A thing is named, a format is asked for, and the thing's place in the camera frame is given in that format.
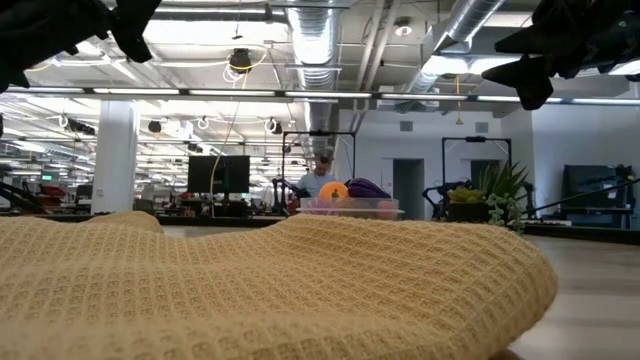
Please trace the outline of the yellow waffle cloth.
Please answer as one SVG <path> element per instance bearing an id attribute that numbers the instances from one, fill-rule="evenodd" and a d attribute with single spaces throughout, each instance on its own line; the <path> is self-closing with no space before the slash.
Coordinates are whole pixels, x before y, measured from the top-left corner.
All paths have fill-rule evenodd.
<path id="1" fill-rule="evenodd" d="M 0 218 L 0 360 L 488 360 L 553 303 L 496 226 L 296 215 L 179 238 L 143 212 Z"/>

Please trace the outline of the clear plastic tupperware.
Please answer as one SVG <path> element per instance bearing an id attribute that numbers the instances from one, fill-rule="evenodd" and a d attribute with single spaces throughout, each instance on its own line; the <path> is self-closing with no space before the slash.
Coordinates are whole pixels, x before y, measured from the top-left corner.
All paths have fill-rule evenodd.
<path id="1" fill-rule="evenodd" d="M 377 220 L 399 220 L 405 214 L 399 202 L 391 198 L 304 198 L 297 208 L 299 213 L 342 216 Z"/>

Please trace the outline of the person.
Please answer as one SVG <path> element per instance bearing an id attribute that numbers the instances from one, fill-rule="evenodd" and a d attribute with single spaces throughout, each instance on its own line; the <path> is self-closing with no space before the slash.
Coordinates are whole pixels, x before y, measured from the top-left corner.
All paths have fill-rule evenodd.
<path id="1" fill-rule="evenodd" d="M 327 183 L 335 180 L 335 176 L 331 174 L 331 159 L 321 156 L 316 159 L 314 170 L 302 176 L 296 187 L 310 197 L 317 197 Z"/>

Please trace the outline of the white building column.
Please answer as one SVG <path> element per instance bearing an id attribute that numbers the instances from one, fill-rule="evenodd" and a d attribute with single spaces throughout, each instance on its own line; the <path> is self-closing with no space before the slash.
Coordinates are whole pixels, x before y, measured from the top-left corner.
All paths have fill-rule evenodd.
<path id="1" fill-rule="evenodd" d="M 92 185 L 93 214 L 133 209 L 139 123 L 133 101 L 101 102 Z"/>

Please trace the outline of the purple toy eggplant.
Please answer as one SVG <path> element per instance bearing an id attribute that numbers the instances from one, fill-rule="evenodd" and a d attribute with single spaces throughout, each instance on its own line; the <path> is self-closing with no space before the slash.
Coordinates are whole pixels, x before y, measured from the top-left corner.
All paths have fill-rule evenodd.
<path id="1" fill-rule="evenodd" d="M 350 197 L 389 199 L 390 195 L 366 178 L 353 178 L 345 183 Z"/>

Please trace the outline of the orange toy fruit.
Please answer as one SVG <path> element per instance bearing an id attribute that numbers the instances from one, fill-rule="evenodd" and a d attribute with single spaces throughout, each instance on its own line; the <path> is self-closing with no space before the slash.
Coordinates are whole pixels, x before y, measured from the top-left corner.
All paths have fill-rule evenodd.
<path id="1" fill-rule="evenodd" d="M 348 187 L 338 181 L 327 182 L 320 189 L 318 197 L 333 202 L 341 201 L 349 197 Z"/>

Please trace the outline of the large black wall screen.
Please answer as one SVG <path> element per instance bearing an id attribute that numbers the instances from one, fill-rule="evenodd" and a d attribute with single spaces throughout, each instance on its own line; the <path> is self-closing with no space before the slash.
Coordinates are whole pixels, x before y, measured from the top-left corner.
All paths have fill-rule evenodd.
<path id="1" fill-rule="evenodd" d="M 631 166 L 565 165 L 560 205 L 567 209 L 632 209 L 634 188 L 623 184 L 635 179 Z"/>

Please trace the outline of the black background monitor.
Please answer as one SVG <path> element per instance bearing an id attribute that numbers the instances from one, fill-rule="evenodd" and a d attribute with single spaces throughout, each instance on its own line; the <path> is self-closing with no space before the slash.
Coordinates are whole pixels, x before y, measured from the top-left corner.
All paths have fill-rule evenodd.
<path id="1" fill-rule="evenodd" d="M 249 187 L 249 156 L 189 157 L 188 193 L 248 193 Z"/>

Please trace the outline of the black background rig frame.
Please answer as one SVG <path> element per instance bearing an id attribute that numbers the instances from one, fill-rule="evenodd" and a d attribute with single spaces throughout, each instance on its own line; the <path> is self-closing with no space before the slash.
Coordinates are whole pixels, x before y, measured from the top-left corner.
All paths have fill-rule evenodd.
<path id="1" fill-rule="evenodd" d="M 355 160 L 356 160 L 356 133 L 355 132 L 341 132 L 341 131 L 325 131 L 325 130 L 311 130 L 311 131 L 285 131 L 282 134 L 282 145 L 281 145 L 281 172 L 280 177 L 273 180 L 274 188 L 277 188 L 278 183 L 281 184 L 281 188 L 289 188 L 298 198 L 309 198 L 312 197 L 312 194 L 305 187 L 300 187 L 298 183 L 294 184 L 291 181 L 285 179 L 286 175 L 286 164 L 285 160 L 287 155 L 291 152 L 292 148 L 295 146 L 303 146 L 302 142 L 298 141 L 299 137 L 306 136 L 309 141 L 311 148 L 316 150 L 316 141 L 315 138 L 323 138 L 325 142 L 320 142 L 318 149 L 318 153 L 313 153 L 313 168 L 311 172 L 306 173 L 301 177 L 301 180 L 304 180 L 311 175 L 324 177 L 330 173 L 333 156 L 337 151 L 338 141 L 341 140 L 342 136 L 348 136 L 352 139 L 352 159 L 351 159 L 351 177 L 355 176 Z"/>
<path id="2" fill-rule="evenodd" d="M 496 145 L 499 149 L 501 149 L 506 155 L 507 155 L 507 164 L 508 166 L 512 166 L 513 161 L 512 161 L 512 141 L 511 139 L 508 138 L 491 138 L 491 137 L 485 137 L 485 136 L 466 136 L 466 137 L 443 137 L 441 138 L 441 174 L 442 174 L 442 188 L 444 189 L 447 185 L 446 182 L 446 178 L 447 178 L 447 171 L 446 171 L 446 165 L 447 165 L 447 161 L 446 161 L 446 156 L 447 156 L 447 152 L 449 151 L 447 149 L 447 145 L 446 143 L 448 141 L 462 141 L 465 143 L 486 143 L 486 142 L 491 142 L 494 145 Z M 497 143 L 498 142 L 504 142 L 506 144 L 506 151 L 501 148 Z M 442 194 L 442 202 L 443 204 L 446 202 L 449 202 L 449 198 L 448 198 L 448 194 L 450 190 L 455 190 L 457 189 L 458 186 L 454 186 L 453 188 L 450 188 L 448 190 L 443 190 L 441 191 Z"/>

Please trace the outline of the silver ventilation duct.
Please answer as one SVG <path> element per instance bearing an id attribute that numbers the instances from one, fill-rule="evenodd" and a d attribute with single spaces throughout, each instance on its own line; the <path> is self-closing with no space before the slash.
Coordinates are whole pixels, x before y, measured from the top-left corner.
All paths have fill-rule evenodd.
<path id="1" fill-rule="evenodd" d="M 330 92 L 336 88 L 338 71 L 339 11 L 331 8 L 297 7 L 286 10 L 297 70 L 298 88 Z M 305 128 L 309 132 L 334 131 L 338 109 L 328 102 L 304 103 Z"/>
<path id="2" fill-rule="evenodd" d="M 469 65 L 464 55 L 470 52 L 473 37 L 504 2 L 456 0 L 449 16 L 429 27 L 421 47 L 422 64 L 399 91 L 428 94 L 442 75 L 466 73 Z"/>

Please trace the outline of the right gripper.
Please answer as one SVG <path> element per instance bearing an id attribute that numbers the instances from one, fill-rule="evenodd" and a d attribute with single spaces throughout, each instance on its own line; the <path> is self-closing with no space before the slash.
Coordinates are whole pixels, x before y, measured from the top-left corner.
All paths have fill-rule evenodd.
<path id="1" fill-rule="evenodd" d="M 523 55 L 482 72 L 484 80 L 515 89 L 524 110 L 539 109 L 553 94 L 551 76 L 573 78 L 589 68 L 607 74 L 640 59 L 640 0 L 541 0 L 532 24 L 494 49 L 546 58 Z M 550 50 L 548 36 L 556 42 Z"/>

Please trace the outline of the potted green succulent plant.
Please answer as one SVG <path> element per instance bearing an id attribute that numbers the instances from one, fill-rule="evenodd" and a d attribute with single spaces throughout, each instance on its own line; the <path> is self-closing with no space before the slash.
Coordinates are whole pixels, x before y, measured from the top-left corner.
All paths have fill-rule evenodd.
<path id="1" fill-rule="evenodd" d="M 476 187 L 458 186 L 450 190 L 445 220 L 458 223 L 484 223 L 524 231 L 525 208 L 532 207 L 534 187 L 528 172 L 518 163 L 490 165 L 480 173 Z"/>

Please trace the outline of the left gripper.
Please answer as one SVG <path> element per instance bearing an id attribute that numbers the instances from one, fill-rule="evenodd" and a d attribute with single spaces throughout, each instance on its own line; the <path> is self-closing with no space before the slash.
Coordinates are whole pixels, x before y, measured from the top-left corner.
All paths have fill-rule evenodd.
<path id="1" fill-rule="evenodd" d="M 143 33 L 161 0 L 0 0 L 0 93 L 30 86 L 25 71 L 111 29 L 122 52 L 136 63 L 152 58 Z"/>

